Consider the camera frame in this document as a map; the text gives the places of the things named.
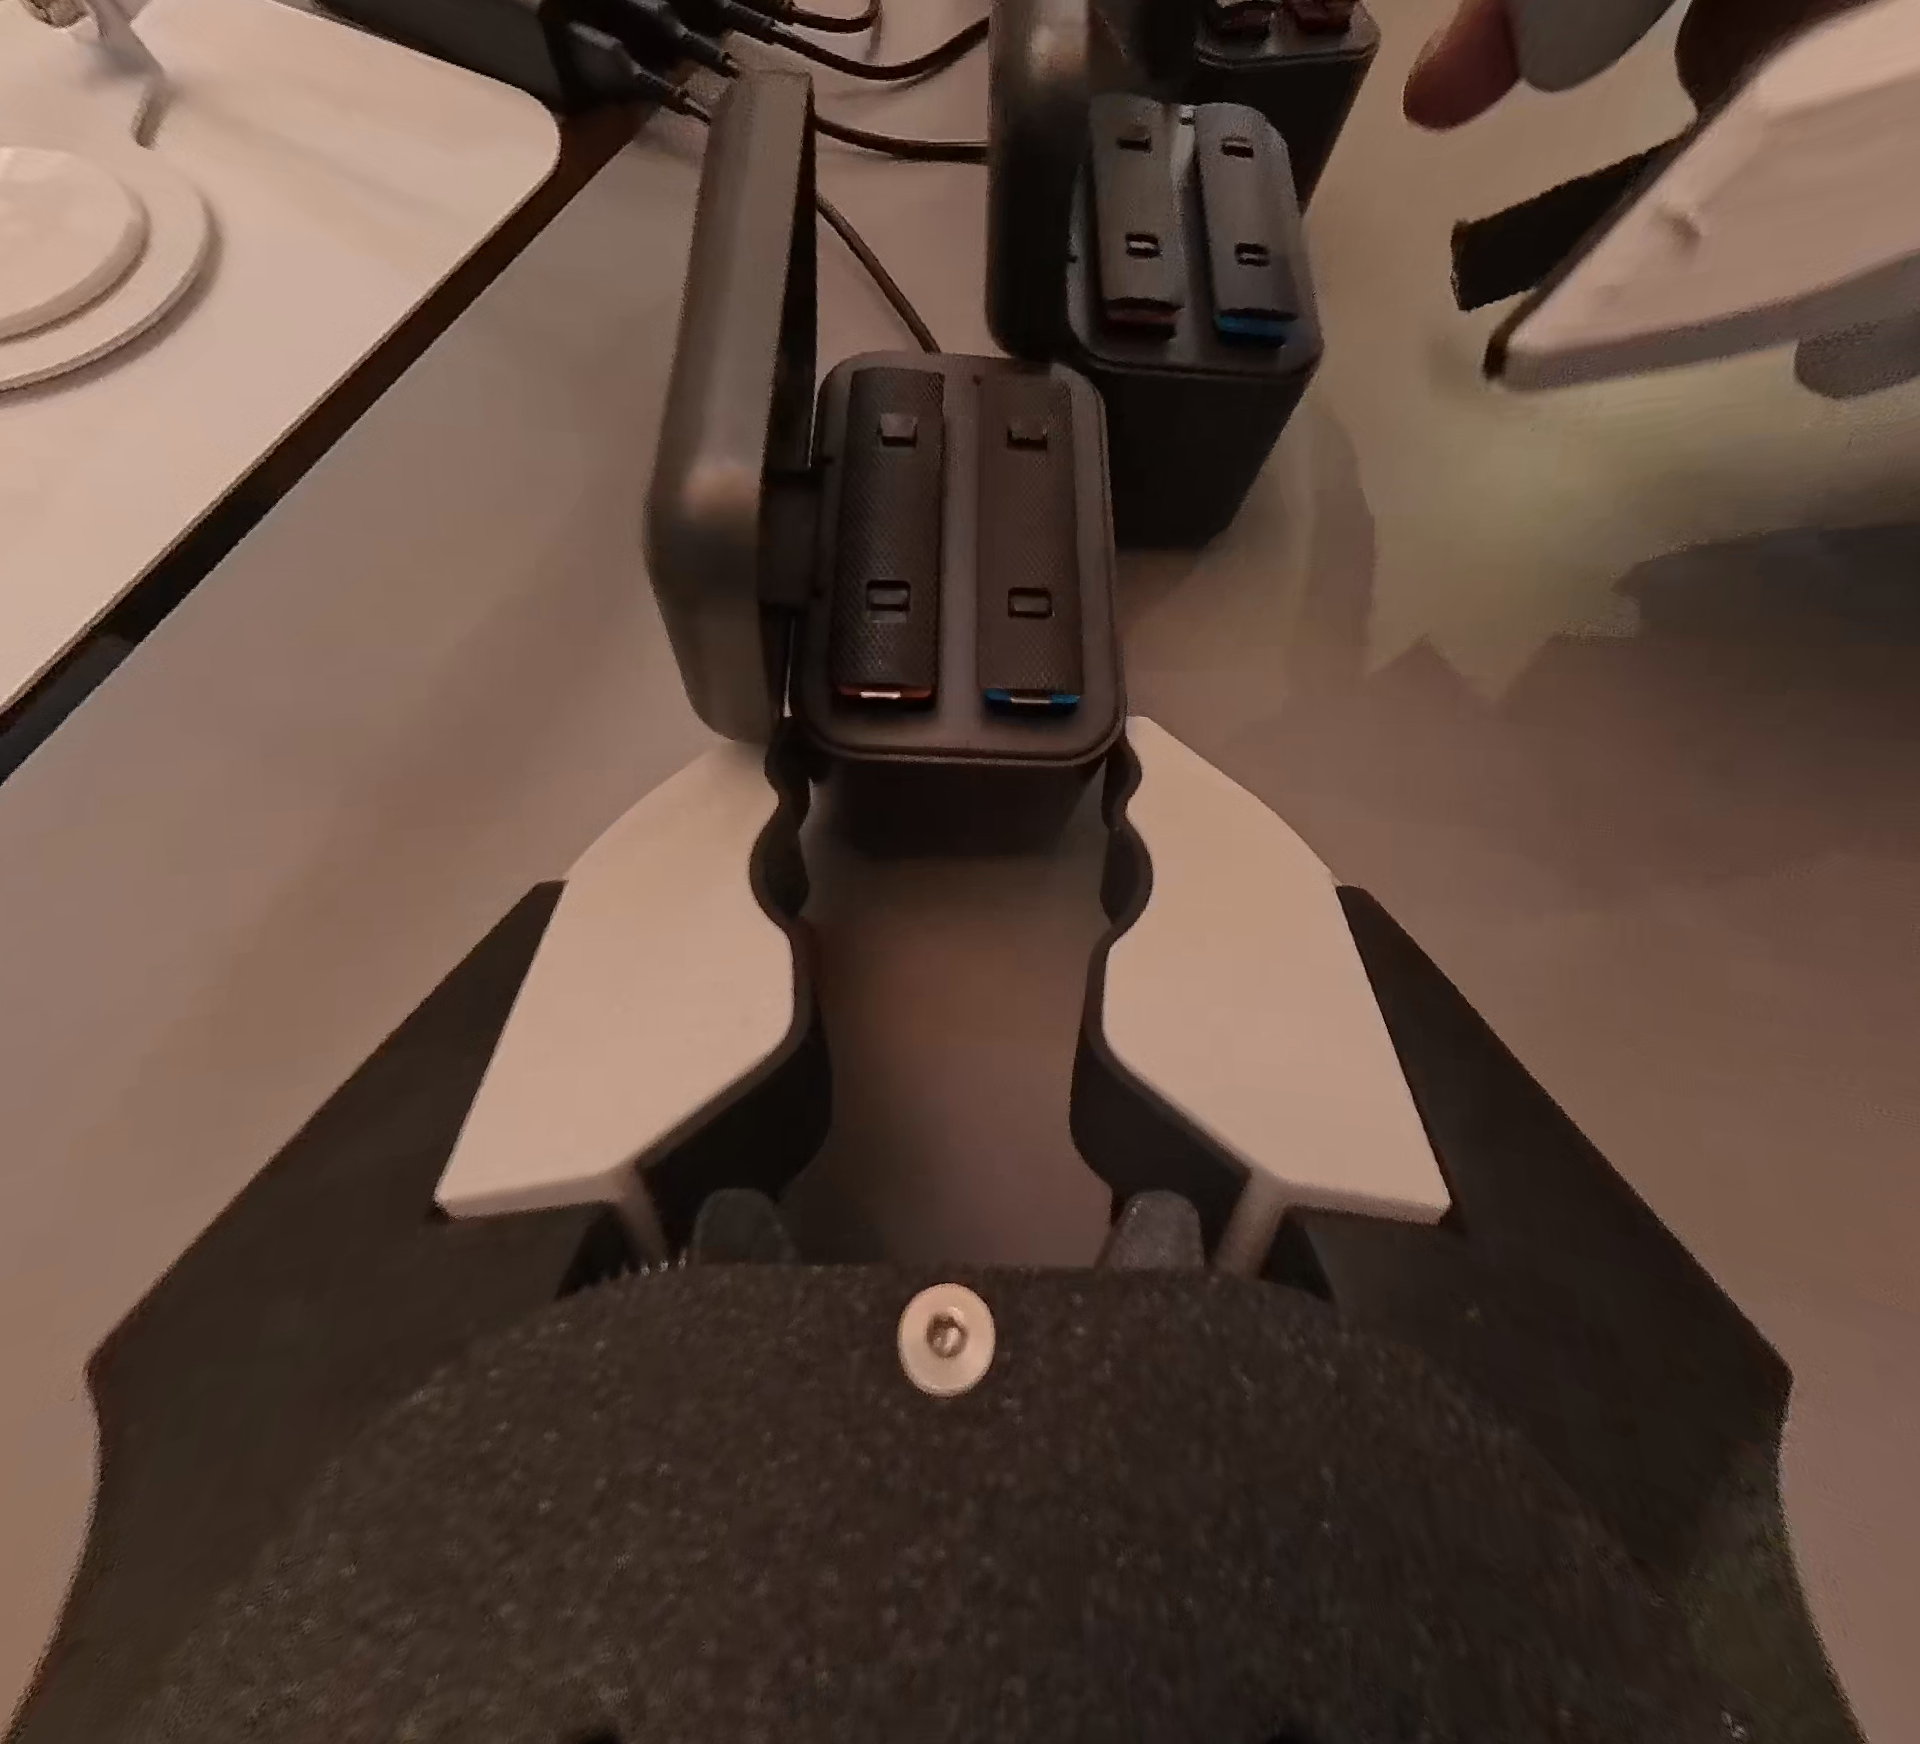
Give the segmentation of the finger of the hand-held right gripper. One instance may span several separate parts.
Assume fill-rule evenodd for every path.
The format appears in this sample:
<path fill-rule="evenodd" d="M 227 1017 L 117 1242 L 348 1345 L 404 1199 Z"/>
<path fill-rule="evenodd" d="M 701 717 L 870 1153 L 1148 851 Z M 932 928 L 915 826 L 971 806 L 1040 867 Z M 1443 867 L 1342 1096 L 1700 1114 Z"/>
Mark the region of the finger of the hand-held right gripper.
<path fill-rule="evenodd" d="M 1915 382 L 1912 49 L 1786 49 L 1497 329 L 1497 382 L 1584 388 L 1790 349 L 1809 393 Z"/>

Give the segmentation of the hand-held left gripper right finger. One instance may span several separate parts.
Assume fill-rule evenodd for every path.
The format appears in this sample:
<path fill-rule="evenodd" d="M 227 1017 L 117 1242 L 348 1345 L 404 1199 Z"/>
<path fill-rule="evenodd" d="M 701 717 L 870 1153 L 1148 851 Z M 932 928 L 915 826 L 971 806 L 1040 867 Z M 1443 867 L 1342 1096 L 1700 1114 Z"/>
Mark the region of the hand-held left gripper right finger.
<path fill-rule="evenodd" d="M 1451 1192 L 1331 869 L 1149 717 L 1099 812 L 1068 1132 L 1109 1241 L 1137 1205 L 1213 1268 L 1268 1267 L 1296 1215 L 1441 1228 Z"/>

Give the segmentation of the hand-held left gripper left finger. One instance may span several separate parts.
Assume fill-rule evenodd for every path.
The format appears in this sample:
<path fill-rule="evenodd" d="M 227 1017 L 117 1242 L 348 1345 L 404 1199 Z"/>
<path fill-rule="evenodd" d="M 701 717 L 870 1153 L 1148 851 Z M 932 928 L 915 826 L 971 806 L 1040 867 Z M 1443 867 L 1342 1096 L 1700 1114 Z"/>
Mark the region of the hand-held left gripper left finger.
<path fill-rule="evenodd" d="M 804 812 L 773 752 L 720 745 L 587 847 L 445 1156 L 447 1219 L 608 1206 L 678 1252 L 713 1194 L 799 1177 L 829 1124 Z"/>

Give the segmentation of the blue-tabbed black battery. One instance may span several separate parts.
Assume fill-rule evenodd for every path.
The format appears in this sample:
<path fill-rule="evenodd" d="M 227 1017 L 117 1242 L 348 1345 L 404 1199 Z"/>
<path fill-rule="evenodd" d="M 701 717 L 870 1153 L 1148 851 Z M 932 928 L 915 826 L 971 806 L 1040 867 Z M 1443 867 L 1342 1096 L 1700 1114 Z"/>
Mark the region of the blue-tabbed black battery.
<path fill-rule="evenodd" d="M 1307 316 L 1299 221 L 1279 135 L 1231 102 L 1191 112 L 1207 310 L 1233 346 L 1279 349 Z"/>
<path fill-rule="evenodd" d="M 974 683 L 992 713 L 1065 718 L 1085 693 L 1072 403 L 997 368 L 978 399 Z"/>

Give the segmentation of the person's right hand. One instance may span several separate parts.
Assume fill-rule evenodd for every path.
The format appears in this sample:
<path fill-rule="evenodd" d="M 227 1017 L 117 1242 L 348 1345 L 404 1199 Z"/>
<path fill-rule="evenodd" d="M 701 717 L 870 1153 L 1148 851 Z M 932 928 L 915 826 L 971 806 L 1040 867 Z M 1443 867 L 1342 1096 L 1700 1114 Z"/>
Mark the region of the person's right hand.
<path fill-rule="evenodd" d="M 1509 0 L 1457 0 L 1403 80 L 1403 120 L 1424 133 L 1475 122 L 1520 82 Z"/>

